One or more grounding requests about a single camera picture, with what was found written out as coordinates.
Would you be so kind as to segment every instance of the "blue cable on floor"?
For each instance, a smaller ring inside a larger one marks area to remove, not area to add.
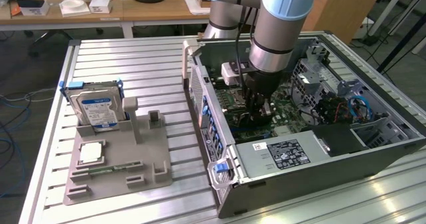
[[[12,131],[14,131],[15,129],[18,129],[18,128],[23,125],[23,123],[28,120],[32,111],[31,111],[30,108],[27,108],[27,107],[24,107],[24,106],[15,106],[15,105],[12,105],[12,104],[8,104],[8,103],[4,102],[4,101],[3,101],[3,104],[4,104],[6,106],[11,107],[11,108],[24,108],[26,111],[27,111],[24,119],[23,119],[14,127],[11,127],[11,128],[7,129],[10,132],[12,132]]]
[[[20,185],[23,184],[23,182],[26,181],[26,162],[24,162],[24,157],[23,157],[23,153],[22,153],[22,149],[20,149],[19,145],[15,142],[12,142],[10,139],[0,139],[0,140],[11,143],[15,146],[18,156],[20,159],[20,164],[22,164],[20,181],[3,194],[0,194],[0,198],[3,198],[7,194],[10,194],[12,191],[15,191],[15,189],[18,189],[20,187]]]

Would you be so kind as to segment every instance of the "robotic arm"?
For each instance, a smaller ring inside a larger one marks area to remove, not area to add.
[[[300,36],[305,18],[312,10],[315,0],[219,0],[260,8],[257,29],[252,41],[249,66],[244,86],[245,105],[251,119],[256,123],[271,121],[273,109],[271,97],[277,90]],[[213,12],[211,25],[220,20],[219,12]]]

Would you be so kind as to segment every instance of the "wooden desk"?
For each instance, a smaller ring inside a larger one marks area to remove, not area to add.
[[[132,27],[138,25],[167,25],[208,23],[208,15],[192,15],[185,0],[165,0],[147,4],[135,0],[114,0],[111,13],[63,17],[59,3],[63,0],[47,0],[52,3],[47,16],[11,17],[12,1],[0,7],[0,30],[48,30],[68,28],[122,27],[126,38],[134,38]]]

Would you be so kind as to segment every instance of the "floor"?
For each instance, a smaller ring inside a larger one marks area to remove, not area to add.
[[[381,11],[385,8],[385,4],[377,4],[371,12],[373,19],[377,19]],[[390,21],[393,16],[401,12],[401,8],[396,7],[393,13],[385,21],[385,24]],[[409,20],[404,23],[397,34],[389,37],[389,44],[384,44],[378,52],[376,53],[376,59],[382,62],[394,48],[398,41],[402,39],[408,30],[414,22],[418,20],[416,15],[410,15]],[[189,25],[185,27],[185,34],[196,34],[199,31],[197,25]],[[147,36],[172,36],[175,27],[139,27],[138,34],[142,37]],[[76,39],[106,39],[106,38],[123,38],[123,32],[120,28],[106,28],[104,34],[99,35],[95,29],[78,29],[68,30],[68,33]],[[14,92],[32,92],[43,88],[52,88],[59,81],[60,70],[63,67],[64,55],[67,52],[68,42],[62,36],[54,37],[43,45],[40,49],[40,57],[30,58],[27,56],[27,47],[32,41],[39,37],[43,32],[35,31],[34,37],[27,38],[22,31],[15,33],[7,32],[7,35],[14,36],[0,41],[0,57],[2,71],[0,71],[0,94],[7,95]],[[413,41],[409,43],[408,48],[412,48],[414,44],[426,35],[426,27],[418,32]],[[361,43],[353,41],[356,46],[363,46]],[[371,52],[376,50],[377,45],[365,47]],[[363,58],[368,58],[369,54],[364,48],[355,48],[356,52]],[[369,60],[373,66],[377,66],[373,59]],[[393,81],[405,94],[417,102],[417,104],[426,109],[426,52],[422,50],[420,55],[412,53],[406,56],[402,62],[389,72]],[[52,96],[52,92],[44,92],[38,94],[34,99],[46,99]],[[8,96],[10,99],[22,97],[22,94]],[[14,105],[27,105],[26,101],[15,102]],[[16,143],[20,146],[22,154],[26,164],[26,179],[23,184],[16,190],[14,190],[6,197],[0,199],[0,223],[12,224],[18,223],[22,213],[22,208],[26,199],[27,188],[30,185],[32,169],[36,163],[39,146],[43,139],[46,123],[50,115],[51,101],[34,102],[30,106],[31,117],[23,123],[23,125],[11,134]],[[19,112],[20,108],[7,107],[0,103],[0,122],[10,120]],[[6,138],[6,134],[0,133],[0,138]],[[4,150],[3,142],[0,142],[0,150]],[[4,159],[8,156],[0,155],[0,165],[4,163]],[[22,163],[15,155],[11,163],[0,170],[0,195],[10,187],[12,187],[22,180]]]

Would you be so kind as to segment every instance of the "barcode sticker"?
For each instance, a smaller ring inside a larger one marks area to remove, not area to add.
[[[267,149],[268,148],[267,147],[267,143],[255,143],[253,144],[253,148],[255,148],[256,151]]]

